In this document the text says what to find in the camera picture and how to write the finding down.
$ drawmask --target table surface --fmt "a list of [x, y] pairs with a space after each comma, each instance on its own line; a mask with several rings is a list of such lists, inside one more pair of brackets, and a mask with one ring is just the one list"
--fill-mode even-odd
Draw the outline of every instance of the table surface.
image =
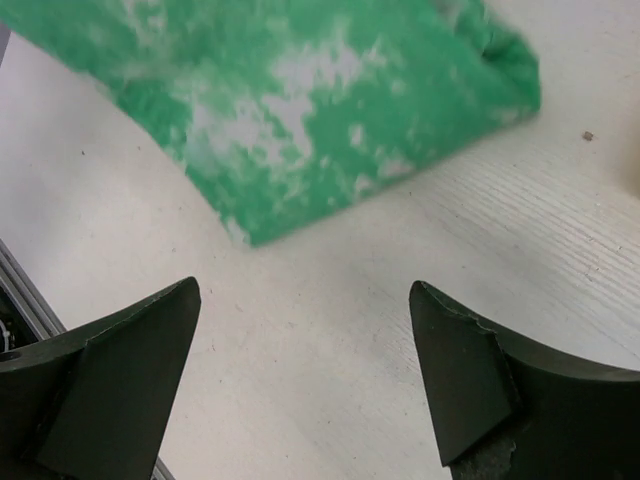
[[640, 3], [492, 3], [541, 54], [542, 114], [259, 250], [232, 245], [88, 79], [12, 36], [0, 237], [66, 326], [200, 282], [162, 447], [179, 479], [449, 478], [410, 330], [416, 279], [640, 369]]

